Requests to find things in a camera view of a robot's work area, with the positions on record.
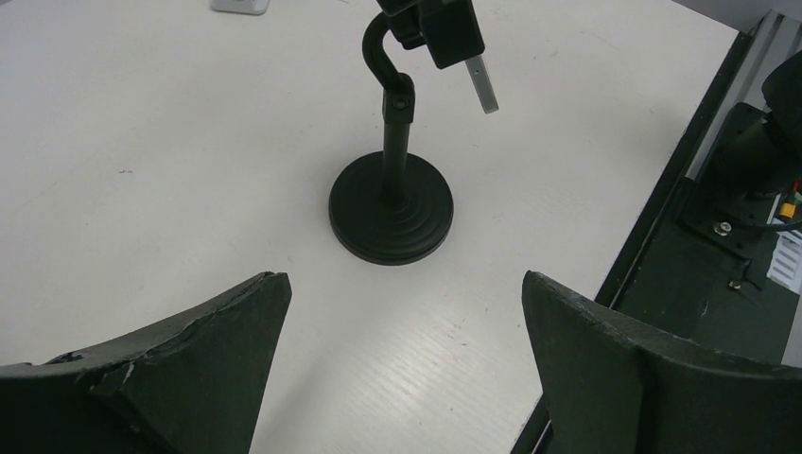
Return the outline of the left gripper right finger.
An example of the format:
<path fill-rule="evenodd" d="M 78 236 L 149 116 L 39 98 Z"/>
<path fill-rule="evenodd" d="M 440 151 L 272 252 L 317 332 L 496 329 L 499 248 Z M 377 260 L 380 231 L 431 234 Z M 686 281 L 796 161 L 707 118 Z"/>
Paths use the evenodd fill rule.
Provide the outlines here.
<path fill-rule="evenodd" d="M 529 271 L 521 303 L 566 453 L 797 453 L 801 372 L 706 348 Z"/>

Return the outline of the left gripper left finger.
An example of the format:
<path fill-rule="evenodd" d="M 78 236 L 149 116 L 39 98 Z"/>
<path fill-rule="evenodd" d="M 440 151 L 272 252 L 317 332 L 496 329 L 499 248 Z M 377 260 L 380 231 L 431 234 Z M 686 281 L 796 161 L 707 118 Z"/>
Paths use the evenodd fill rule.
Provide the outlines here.
<path fill-rule="evenodd" d="M 46 363 L 1 370 L 5 453 L 246 453 L 292 291 L 261 272 Z"/>

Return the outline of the black gooseneck phone stand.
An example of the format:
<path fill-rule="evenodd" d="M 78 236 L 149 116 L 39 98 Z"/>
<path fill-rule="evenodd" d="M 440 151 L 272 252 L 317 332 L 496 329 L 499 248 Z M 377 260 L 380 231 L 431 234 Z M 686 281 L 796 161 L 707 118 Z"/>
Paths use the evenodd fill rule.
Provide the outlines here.
<path fill-rule="evenodd" d="M 332 230 L 355 256 L 378 265 L 414 263 L 435 252 L 453 221 L 454 201 L 441 172 L 409 152 L 416 93 L 388 56 L 392 34 L 406 50 L 427 49 L 444 70 L 483 55 L 470 1 L 382 1 L 362 38 L 362 57 L 383 89 L 383 148 L 349 164 L 328 200 Z"/>

